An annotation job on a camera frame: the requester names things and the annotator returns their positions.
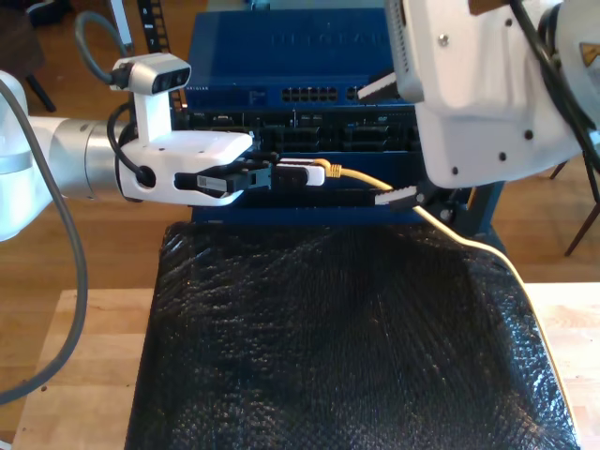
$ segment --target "chair leg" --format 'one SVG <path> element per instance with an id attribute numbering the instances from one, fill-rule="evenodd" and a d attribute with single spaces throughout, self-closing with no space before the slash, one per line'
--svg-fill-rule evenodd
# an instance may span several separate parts
<path id="1" fill-rule="evenodd" d="M 581 227 L 581 229 L 577 233 L 577 236 L 575 237 L 575 239 L 571 243 L 571 246 L 569 246 L 569 249 L 566 250 L 566 253 L 564 254 L 564 256 L 571 256 L 571 254 L 573 253 L 573 251 L 579 245 L 579 242 L 581 242 L 581 239 L 583 239 L 583 236 L 585 236 L 585 234 L 591 228 L 591 226 L 593 225 L 593 223 L 595 222 L 595 220 L 598 218 L 598 216 L 600 216 L 600 203 L 596 204 L 596 206 L 593 208 L 593 210 L 591 211 L 591 213 L 588 216 L 588 218 L 586 218 L 585 222 L 583 223 L 583 226 Z"/>
<path id="2" fill-rule="evenodd" d="M 56 107 L 54 106 L 53 101 L 50 100 L 50 97 L 48 97 L 48 94 L 46 94 L 46 91 L 44 91 L 44 88 L 41 87 L 41 84 L 39 84 L 38 80 L 36 80 L 36 77 L 34 77 L 33 75 L 29 75 L 25 77 L 25 79 L 27 80 L 27 83 L 29 84 L 31 89 L 36 93 L 41 102 L 44 104 L 46 110 L 48 110 L 49 113 L 54 113 L 56 111 Z"/>
<path id="3" fill-rule="evenodd" d="M 564 169 L 564 166 L 566 166 L 566 163 L 567 163 L 567 161 L 556 166 L 556 169 L 554 169 L 554 172 L 550 176 L 550 180 L 553 180 L 554 178 L 556 178 L 556 176 L 561 172 L 561 170 Z"/>

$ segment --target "wooden floor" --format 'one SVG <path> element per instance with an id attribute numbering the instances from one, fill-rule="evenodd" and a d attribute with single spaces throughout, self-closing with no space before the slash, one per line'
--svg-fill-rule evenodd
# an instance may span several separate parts
<path id="1" fill-rule="evenodd" d="M 163 1 L 172 51 L 180 57 L 187 57 L 194 14 L 203 3 Z M 141 53 L 145 45 L 139 15 L 134 2 L 126 5 Z M 111 92 L 83 67 L 72 20 L 68 17 L 38 31 L 48 60 L 37 74 L 39 81 L 58 108 L 55 115 L 107 118 L 124 101 L 123 94 Z M 94 25 L 89 43 L 105 68 L 118 58 L 110 39 Z M 28 95 L 30 113 L 45 114 L 38 99 Z M 93 289 L 151 288 L 165 228 L 190 215 L 186 207 L 159 204 L 69 202 L 69 206 L 82 236 Z M 563 256 L 592 207 L 578 159 L 556 181 L 542 174 L 506 188 L 494 224 L 525 281 L 600 280 L 600 220 L 573 257 Z M 52 206 L 19 236 L 0 244 L 0 389 L 32 375 L 56 299 L 74 285 L 68 240 Z M 11 441 L 22 408 L 22 401 L 0 407 L 0 440 Z"/>

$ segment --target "wire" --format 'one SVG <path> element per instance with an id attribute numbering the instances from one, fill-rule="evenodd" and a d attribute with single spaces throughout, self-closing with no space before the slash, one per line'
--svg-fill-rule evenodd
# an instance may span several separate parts
<path id="1" fill-rule="evenodd" d="M 92 11 L 84 11 L 77 15 L 77 18 L 75 19 L 75 43 L 77 44 L 77 50 L 79 50 L 79 55 L 82 57 L 83 63 L 100 81 L 105 84 L 113 84 L 113 75 L 100 68 L 94 59 L 94 56 L 92 56 L 89 47 L 87 46 L 87 39 L 85 38 L 85 26 L 90 22 L 97 23 L 109 32 L 112 40 L 119 48 L 121 57 L 127 57 L 128 51 L 125 48 L 119 33 L 105 17 Z"/>
<path id="2" fill-rule="evenodd" d="M 315 164 L 321 165 L 321 166 L 323 166 L 325 168 L 325 175 L 326 176 L 328 176 L 327 174 L 330 173 L 332 170 L 333 170 L 333 174 L 336 174 L 335 164 L 331 164 L 326 159 L 315 159 L 313 162 Z M 379 188 L 379 189 L 382 189 L 382 190 L 394 190 L 393 187 L 391 187 L 390 185 L 384 183 L 381 180 L 378 180 L 377 178 L 373 178 L 372 176 L 366 175 L 366 174 L 364 174 L 362 172 L 358 172 L 358 171 L 349 171 L 349 172 L 352 173 L 352 175 L 351 175 L 352 178 L 356 178 L 356 179 L 365 181 L 366 183 L 369 183 L 370 185 L 374 186 L 375 188 Z M 459 244 L 461 246 L 464 246 L 464 247 L 475 248 L 477 250 L 485 251 L 485 252 L 490 253 L 491 255 L 495 256 L 500 261 L 502 261 L 505 264 L 505 266 L 508 269 L 508 271 L 517 280 L 517 283 L 520 286 L 521 290 L 525 293 L 525 297 L 527 298 L 527 301 L 529 303 L 530 308 L 532 309 L 532 311 L 535 311 L 532 299 L 527 294 L 527 289 L 525 287 L 525 282 L 523 281 L 523 278 L 519 274 L 519 272 L 518 272 L 517 268 L 515 267 L 515 265 L 508 259 L 508 257 L 504 253 L 502 253 L 501 251 L 499 251 L 497 248 L 495 248 L 493 246 L 489 246 L 488 244 L 484 244 L 484 243 L 481 243 L 481 242 L 473 241 L 471 239 L 467 239 L 465 237 L 462 237 L 460 234 L 458 234 L 457 232 L 455 232 L 454 230 L 452 230 L 446 224 L 442 223 L 440 220 L 438 220 L 433 215 L 431 215 L 422 206 L 415 206 L 412 210 L 416 214 L 418 214 L 422 219 L 424 219 L 427 223 L 429 223 L 430 225 L 432 225 L 438 231 L 440 231 L 443 234 L 445 234 L 447 237 L 449 237 L 450 239 L 452 239 L 453 241 L 455 241 L 457 244 Z M 554 358 L 552 357 L 552 353 L 548 350 L 548 338 L 547 338 L 546 330 L 544 329 L 543 324 L 540 321 L 537 320 L 537 317 L 535 317 L 535 322 L 538 325 L 538 329 L 540 331 L 542 342 L 544 343 L 544 346 L 546 348 L 546 354 L 547 354 L 547 357 L 548 357 L 548 359 L 550 361 L 550 366 L 552 367 L 552 370 L 554 372 L 554 377 L 558 381 L 558 385 L 559 385 L 559 387 L 561 389 L 561 392 L 562 392 L 562 395 L 564 397 L 564 402 L 566 404 L 566 407 L 569 410 L 569 414 L 571 415 L 571 418 L 575 422 L 575 420 L 576 420 L 575 419 L 575 415 L 573 414 L 573 411 L 571 409 L 571 402 L 569 401 L 569 396 L 567 394 L 566 389 L 564 388 L 564 383 L 563 383 L 563 380 L 561 378 L 561 374 L 556 369 L 556 363 L 554 362 Z"/>
<path id="3" fill-rule="evenodd" d="M 322 166 L 325 169 L 325 176 L 327 178 L 340 178 L 342 176 L 347 176 L 348 178 L 364 181 L 365 183 L 372 185 L 377 189 L 394 190 L 393 187 L 387 183 L 384 183 L 383 181 L 378 180 L 377 178 L 373 178 L 366 173 L 353 171 L 352 169 L 344 169 L 338 164 L 332 164 L 327 159 L 315 159 L 313 163 Z"/>
<path id="4" fill-rule="evenodd" d="M 137 166 L 131 159 L 129 159 L 125 153 L 123 153 L 123 149 L 121 148 L 121 145 L 119 145 L 119 142 L 116 140 L 116 137 L 114 135 L 114 127 L 116 126 L 117 119 L 125 111 L 129 110 L 129 107 L 129 103 L 123 103 L 111 113 L 109 121 L 106 124 L 106 134 L 109 138 L 111 148 L 116 154 L 116 156 L 119 158 L 119 161 L 121 161 L 125 167 L 127 167 L 133 173 L 135 173 L 135 176 L 138 178 L 140 183 L 148 186 L 149 180 L 147 173 L 144 172 L 139 166 Z"/>
<path id="5" fill-rule="evenodd" d="M 58 215 L 65 225 L 68 240 L 73 250 L 75 266 L 77 268 L 77 300 L 75 302 L 75 315 L 73 317 L 71 327 L 68 330 L 68 335 L 65 339 L 63 347 L 60 349 L 54 359 L 48 364 L 48 366 L 43 368 L 30 380 L 0 393 L 0 405 L 4 405 L 16 400 L 17 398 L 26 396 L 27 394 L 38 389 L 44 383 L 47 383 L 48 380 L 65 365 L 69 357 L 73 354 L 73 351 L 79 342 L 79 338 L 82 335 L 83 323 L 85 322 L 85 310 L 87 309 L 87 268 L 85 264 L 82 241 L 77 233 L 77 228 L 73 222 L 73 217 L 69 213 L 68 207 L 63 200 L 63 196 L 61 195 L 60 190 L 54 181 L 52 172 L 50 171 L 48 163 L 46 162 L 46 158 L 44 157 L 44 154 L 39 146 L 36 134 L 29 124 L 27 115 L 23 111 L 19 101 L 15 98 L 8 86 L 2 80 L 0 80 L 0 93 L 15 114 L 15 117 L 22 128 L 22 132 L 25 135 L 25 139 L 29 143 L 31 153 L 36 161 L 37 167 L 39 168 L 41 177 L 46 183 L 52 200 L 56 205 Z"/>
<path id="6" fill-rule="evenodd" d="M 600 173 L 600 155 L 595 151 L 592 138 L 590 138 L 590 133 L 586 128 L 588 121 L 582 118 L 583 112 L 579 108 L 575 97 L 573 97 L 573 93 L 564 83 L 561 73 L 554 65 L 547 45 L 537 33 L 521 0 L 510 0 L 510 8 L 540 64 L 547 89 L 557 110 L 573 130 L 584 155 L 588 157 L 593 167 Z"/>

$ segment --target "screw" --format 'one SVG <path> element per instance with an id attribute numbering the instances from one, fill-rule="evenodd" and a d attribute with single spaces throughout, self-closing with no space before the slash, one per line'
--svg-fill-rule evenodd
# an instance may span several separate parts
<path id="1" fill-rule="evenodd" d="M 438 43 L 442 46 L 442 47 L 447 47 L 448 44 L 450 43 L 450 37 L 448 35 L 440 35 L 438 37 Z"/>

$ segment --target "black cable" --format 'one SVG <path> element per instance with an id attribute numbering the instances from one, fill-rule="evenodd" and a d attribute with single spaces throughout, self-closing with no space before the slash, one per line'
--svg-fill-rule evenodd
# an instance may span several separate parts
<path id="1" fill-rule="evenodd" d="M 60 349 L 54 359 L 43 368 L 40 372 L 34 375 L 30 380 L 19 384 L 7 391 L 0 393 L 0 405 L 4 405 L 11 401 L 26 396 L 27 394 L 35 391 L 44 383 L 53 377 L 67 362 L 69 357 L 73 354 L 79 338 L 82 335 L 83 323 L 85 322 L 85 310 L 87 308 L 87 268 L 85 264 L 85 255 L 83 254 L 82 241 L 75 228 L 73 217 L 68 211 L 68 207 L 63 200 L 63 196 L 60 193 L 56 182 L 54 181 L 52 172 L 48 167 L 46 158 L 44 157 L 41 148 L 39 147 L 38 139 L 34 130 L 29 124 L 27 115 L 23 111 L 21 104 L 12 94 L 8 86 L 0 80 L 0 93 L 6 99 L 8 106 L 15 114 L 19 125 L 22 128 L 22 132 L 25 135 L 25 139 L 29 143 L 31 153 L 36 161 L 41 177 L 43 178 L 52 200 L 56 205 L 56 210 L 65 225 L 67 231 L 68 240 L 73 249 L 73 256 L 75 258 L 75 266 L 77 267 L 77 300 L 75 302 L 75 315 L 70 329 L 68 330 L 67 339 L 63 347 Z"/>
<path id="2" fill-rule="evenodd" d="M 97 23 L 111 35 L 112 40 L 119 48 L 121 57 L 125 58 L 128 56 L 128 51 L 123 44 L 123 40 L 119 36 L 119 33 L 114 29 L 113 25 L 103 16 L 96 14 L 92 11 L 84 11 L 77 15 L 75 19 L 75 43 L 77 44 L 77 50 L 82 56 L 82 60 L 91 70 L 91 72 L 106 84 L 113 84 L 113 75 L 100 68 L 94 56 L 92 56 L 89 47 L 87 46 L 87 40 L 85 39 L 85 26 L 89 23 Z"/>
<path id="3" fill-rule="evenodd" d="M 590 138 L 589 130 L 586 128 L 584 121 L 581 118 L 580 108 L 573 93 L 564 83 L 559 70 L 554 66 L 548 47 L 539 37 L 521 0 L 509 1 L 510 8 L 513 10 L 513 14 L 515 14 L 515 18 L 517 19 L 521 30 L 523 30 L 525 38 L 540 64 L 550 96 L 555 101 L 556 107 L 564 121 L 573 130 L 573 134 L 575 135 L 581 150 L 596 171 L 600 173 L 600 156 L 594 149 L 592 138 Z"/>
<path id="4" fill-rule="evenodd" d="M 116 137 L 114 135 L 114 127 L 116 126 L 116 121 L 121 116 L 121 114 L 129 110 L 129 107 L 129 103 L 123 103 L 111 113 L 109 121 L 106 124 L 106 134 L 109 138 L 111 148 L 116 154 L 116 156 L 119 158 L 119 161 L 121 161 L 125 167 L 127 167 L 133 173 L 135 173 L 135 176 L 140 183 L 148 186 L 148 174 L 144 172 L 140 167 L 138 167 L 131 159 L 129 159 L 125 153 L 123 153 L 123 149 L 121 149 L 121 145 L 119 145 L 119 142 L 116 140 Z"/>

